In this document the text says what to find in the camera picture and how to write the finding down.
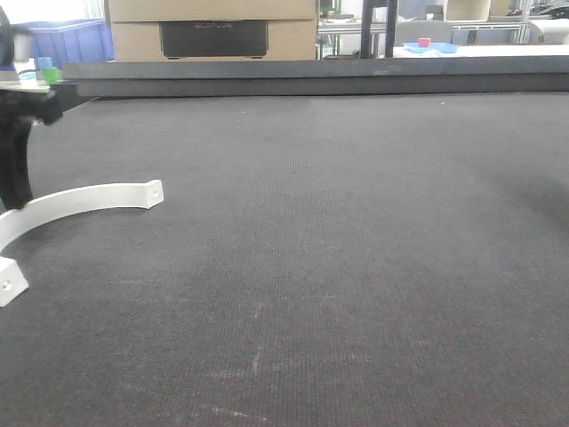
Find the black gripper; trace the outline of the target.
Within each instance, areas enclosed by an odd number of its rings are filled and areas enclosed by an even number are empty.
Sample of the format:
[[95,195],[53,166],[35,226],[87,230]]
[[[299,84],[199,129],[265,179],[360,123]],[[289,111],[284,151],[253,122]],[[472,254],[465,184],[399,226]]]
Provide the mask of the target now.
[[[32,36],[28,28],[12,25],[1,9],[1,66],[12,65],[20,43]],[[28,176],[28,137],[31,117],[52,125],[63,116],[55,91],[50,86],[22,87],[1,83],[1,201],[6,210],[21,209],[33,199]]]

